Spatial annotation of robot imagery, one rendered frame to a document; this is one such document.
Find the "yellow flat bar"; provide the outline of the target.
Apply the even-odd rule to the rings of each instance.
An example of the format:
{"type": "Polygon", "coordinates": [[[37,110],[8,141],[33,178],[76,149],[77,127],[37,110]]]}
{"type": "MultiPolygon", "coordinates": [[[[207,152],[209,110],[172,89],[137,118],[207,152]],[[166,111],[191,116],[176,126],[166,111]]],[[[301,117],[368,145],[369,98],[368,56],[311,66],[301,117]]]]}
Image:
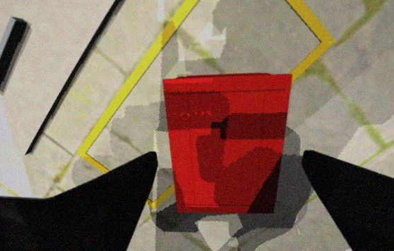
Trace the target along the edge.
{"type": "MultiPolygon", "coordinates": [[[[179,7],[172,20],[168,23],[167,27],[163,30],[161,35],[154,42],[153,46],[149,49],[142,61],[139,63],[130,78],[126,81],[125,85],[119,90],[116,97],[112,100],[111,104],[107,107],[101,119],[97,122],[96,126],[87,136],[86,141],[76,152],[80,157],[84,158],[91,165],[106,174],[110,170],[96,161],[93,157],[89,156],[86,152],[93,144],[98,135],[102,132],[103,128],[114,115],[121,103],[127,97],[129,92],[133,89],[135,84],[139,81],[141,76],[149,68],[154,58],[161,51],[162,47],[166,44],[168,39],[174,34],[176,29],[180,26],[185,17],[190,13],[192,8],[199,0],[185,0],[179,7]]],[[[314,16],[312,11],[306,6],[302,0],[286,0],[297,15],[307,24],[314,35],[321,41],[321,43],[308,56],[303,59],[289,74],[292,74],[292,82],[295,81],[301,73],[307,70],[321,55],[329,49],[336,41],[330,33],[321,25],[318,19],[314,16]]],[[[156,209],[172,192],[175,191],[174,183],[169,186],[155,201],[147,199],[146,204],[151,208],[156,209]]]]}

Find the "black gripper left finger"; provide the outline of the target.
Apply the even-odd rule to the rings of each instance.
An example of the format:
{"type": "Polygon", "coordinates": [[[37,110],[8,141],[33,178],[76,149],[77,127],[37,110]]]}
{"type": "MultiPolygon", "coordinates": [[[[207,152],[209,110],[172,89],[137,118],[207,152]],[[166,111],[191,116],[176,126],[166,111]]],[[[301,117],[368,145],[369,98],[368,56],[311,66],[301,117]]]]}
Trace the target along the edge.
{"type": "Polygon", "coordinates": [[[0,196],[0,247],[127,251],[157,167],[149,151],[54,197],[0,196]]]}

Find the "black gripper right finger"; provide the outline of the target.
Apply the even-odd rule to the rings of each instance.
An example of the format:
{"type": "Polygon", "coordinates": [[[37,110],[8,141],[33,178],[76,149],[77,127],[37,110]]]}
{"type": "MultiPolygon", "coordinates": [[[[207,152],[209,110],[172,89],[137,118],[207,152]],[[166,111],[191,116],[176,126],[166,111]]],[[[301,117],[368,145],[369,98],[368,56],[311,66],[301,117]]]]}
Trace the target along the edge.
{"type": "Polygon", "coordinates": [[[394,251],[394,178],[314,150],[302,166],[352,251],[394,251]]]}

